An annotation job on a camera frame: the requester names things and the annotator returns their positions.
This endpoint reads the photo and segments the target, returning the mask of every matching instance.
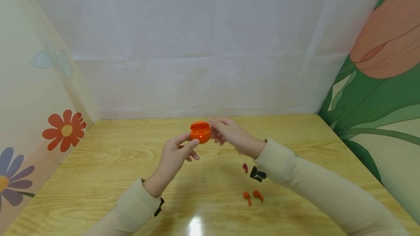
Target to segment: hand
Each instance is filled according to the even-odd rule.
[[[196,161],[200,159],[194,149],[200,143],[198,139],[188,142],[186,145],[181,144],[191,140],[190,133],[181,134],[173,139],[168,140],[163,146],[162,156],[155,172],[143,183],[144,188],[153,197],[158,197],[163,193],[169,183],[175,178],[175,175],[181,169],[184,160]]]
[[[211,138],[215,143],[232,144],[241,154],[256,159],[265,148],[265,142],[257,139],[229,118],[210,118]]]

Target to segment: tabletop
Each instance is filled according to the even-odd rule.
[[[389,208],[412,235],[420,228],[324,121],[313,114],[234,118],[261,139],[270,138],[356,183]],[[158,164],[163,144],[205,118],[101,120],[44,184],[5,236],[75,236],[114,207],[118,196]],[[135,235],[344,235],[325,214],[268,179],[242,168],[254,163],[230,145],[196,148],[162,197],[162,212]],[[262,203],[243,198],[258,189]]]

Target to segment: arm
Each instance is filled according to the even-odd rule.
[[[160,206],[160,195],[175,178],[184,160],[199,160],[194,148],[198,140],[185,133],[168,140],[156,171],[146,180],[135,181],[118,198],[117,205],[81,236],[132,236],[152,217]]]
[[[118,198],[117,205],[82,236],[131,236],[153,216],[160,206],[163,184],[154,174],[145,182],[135,181]]]
[[[356,184],[296,156],[273,140],[268,140],[255,163],[273,183],[309,200],[347,235],[409,235],[385,206]]]

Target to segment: person's left hand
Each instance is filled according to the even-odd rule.
[[[181,169],[185,160],[198,161],[200,157],[194,151],[200,143],[198,139],[191,140],[190,133],[181,134],[173,139],[167,140],[163,146],[162,156],[155,172],[143,183],[144,188],[153,197],[158,197],[166,189],[175,175]]]
[[[190,142],[186,145],[181,145],[185,141]],[[199,143],[198,139],[191,140],[189,132],[167,140],[165,146],[163,146],[162,156],[157,169],[160,172],[167,173],[173,179],[181,169],[184,160],[191,162],[193,161],[191,157],[196,161],[200,159],[194,151]]]

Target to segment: white backdrop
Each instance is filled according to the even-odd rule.
[[[38,0],[103,118],[317,112],[377,0]]]

